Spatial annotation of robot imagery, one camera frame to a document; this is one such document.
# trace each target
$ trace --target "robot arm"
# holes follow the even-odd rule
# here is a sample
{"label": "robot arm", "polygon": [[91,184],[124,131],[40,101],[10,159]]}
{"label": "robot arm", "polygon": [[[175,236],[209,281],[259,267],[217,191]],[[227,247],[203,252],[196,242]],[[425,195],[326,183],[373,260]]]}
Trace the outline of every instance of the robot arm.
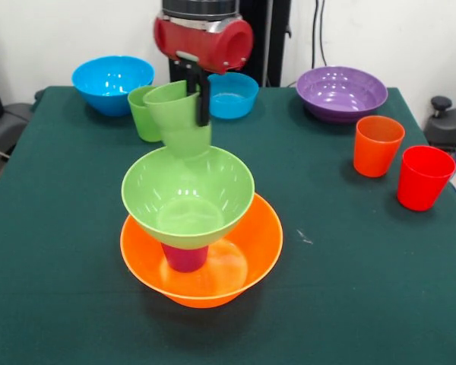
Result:
{"label": "robot arm", "polygon": [[253,32],[239,14],[239,0],[163,0],[155,20],[159,50],[187,70],[187,94],[200,92],[198,125],[209,123],[208,72],[240,70],[253,47]]}

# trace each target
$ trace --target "purple bowl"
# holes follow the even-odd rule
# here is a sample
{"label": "purple bowl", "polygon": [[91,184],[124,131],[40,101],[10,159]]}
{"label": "purple bowl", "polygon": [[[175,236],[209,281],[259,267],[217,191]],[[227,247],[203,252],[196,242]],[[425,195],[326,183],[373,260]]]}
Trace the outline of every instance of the purple bowl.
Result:
{"label": "purple bowl", "polygon": [[342,66],[306,72],[297,81],[297,93],[316,118],[343,124],[373,114],[388,96],[387,88],[376,77]]}

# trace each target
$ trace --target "red cup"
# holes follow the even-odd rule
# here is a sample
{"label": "red cup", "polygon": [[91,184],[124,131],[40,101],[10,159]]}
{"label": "red cup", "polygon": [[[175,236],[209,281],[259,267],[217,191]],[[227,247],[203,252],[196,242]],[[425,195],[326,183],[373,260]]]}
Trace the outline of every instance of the red cup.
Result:
{"label": "red cup", "polygon": [[454,159],[438,148],[414,146],[402,157],[397,199],[412,211],[432,208],[456,171]]}
{"label": "red cup", "polygon": [[200,249],[177,249],[162,243],[169,266],[180,272],[192,272],[201,268],[206,262],[207,248],[208,246]]}

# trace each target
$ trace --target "orange bowl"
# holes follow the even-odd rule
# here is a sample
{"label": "orange bowl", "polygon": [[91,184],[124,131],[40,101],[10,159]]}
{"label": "orange bowl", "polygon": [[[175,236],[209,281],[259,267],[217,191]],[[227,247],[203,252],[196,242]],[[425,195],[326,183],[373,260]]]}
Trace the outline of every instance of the orange bowl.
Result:
{"label": "orange bowl", "polygon": [[171,269],[159,241],[128,216],[120,246],[131,273],[148,287],[192,308],[212,308],[235,299],[275,266],[282,250],[282,226],[275,210],[258,194],[241,221],[209,247],[200,269]]}

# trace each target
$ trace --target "green bowl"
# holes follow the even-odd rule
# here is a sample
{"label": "green bowl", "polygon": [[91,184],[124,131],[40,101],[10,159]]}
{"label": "green bowl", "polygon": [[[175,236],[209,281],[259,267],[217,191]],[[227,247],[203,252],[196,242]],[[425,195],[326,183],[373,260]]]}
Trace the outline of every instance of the green bowl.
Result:
{"label": "green bowl", "polygon": [[189,159],[156,149],[137,160],[122,183],[128,213],[152,237],[178,249],[199,249],[222,238],[254,194],[248,167],[213,146]]}

